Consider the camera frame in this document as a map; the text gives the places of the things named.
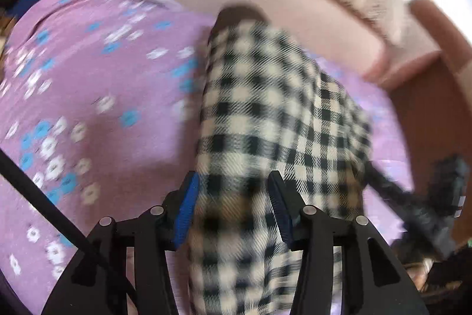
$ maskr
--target metal rivet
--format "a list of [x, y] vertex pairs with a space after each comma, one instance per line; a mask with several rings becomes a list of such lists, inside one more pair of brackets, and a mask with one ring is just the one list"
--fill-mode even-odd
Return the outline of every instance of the metal rivet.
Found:
[[99, 223], [102, 227], [107, 227], [112, 223], [112, 219], [109, 216], [105, 216], [100, 219]]
[[162, 215], [164, 213], [164, 207], [162, 206], [154, 206], [153, 208], [150, 209], [150, 214], [151, 215]]
[[310, 204], [308, 204], [303, 208], [303, 212], [307, 215], [315, 215], [316, 214], [316, 207], [311, 206]]
[[369, 220], [363, 216], [363, 215], [359, 215], [356, 219], [356, 222], [359, 223], [361, 226], [366, 226], [369, 224]]

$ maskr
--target gingham fabric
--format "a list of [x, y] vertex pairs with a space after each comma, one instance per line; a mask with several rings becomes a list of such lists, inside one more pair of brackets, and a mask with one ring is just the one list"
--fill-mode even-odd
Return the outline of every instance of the gingham fabric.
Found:
[[[290, 308], [301, 252], [282, 242], [266, 190], [280, 171], [307, 204], [362, 214], [366, 115], [282, 30], [242, 22], [209, 42], [189, 234], [196, 314], [270, 314]], [[335, 250], [334, 292], [341, 258]]]

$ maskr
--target black cable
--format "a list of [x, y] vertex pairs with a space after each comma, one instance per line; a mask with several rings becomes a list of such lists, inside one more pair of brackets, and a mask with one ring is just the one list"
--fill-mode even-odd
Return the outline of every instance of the black cable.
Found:
[[112, 268], [103, 255], [95, 249], [74, 223], [52, 204], [28, 175], [26, 175], [1, 149], [0, 174], [74, 246], [107, 271], [113, 278], [111, 281], [114, 281], [117, 286], [124, 290], [133, 303], [137, 305], [136, 290], [130, 281]]

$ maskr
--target purple bedsheet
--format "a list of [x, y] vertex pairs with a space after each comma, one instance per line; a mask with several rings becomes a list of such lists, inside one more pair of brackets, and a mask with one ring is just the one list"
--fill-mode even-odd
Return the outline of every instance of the purple bedsheet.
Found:
[[[15, 26], [0, 86], [0, 147], [82, 232], [103, 216], [161, 203], [192, 168], [204, 46], [213, 17], [172, 0], [42, 0]], [[316, 58], [372, 118], [373, 158], [411, 189], [387, 95]], [[0, 180], [0, 269], [33, 314], [75, 248]], [[387, 241], [401, 222], [370, 188], [367, 216]], [[168, 255], [181, 312], [185, 249]]]

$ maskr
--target black and white checkered fabric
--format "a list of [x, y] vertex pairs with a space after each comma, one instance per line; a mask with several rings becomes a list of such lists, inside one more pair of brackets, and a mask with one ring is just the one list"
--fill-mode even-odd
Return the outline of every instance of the black and white checkered fabric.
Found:
[[[301, 253], [282, 242], [266, 191], [279, 170], [306, 203], [362, 214], [366, 115], [284, 31], [242, 22], [209, 43], [189, 234], [197, 314], [265, 315], [290, 308]], [[335, 251], [334, 290], [341, 259]]]

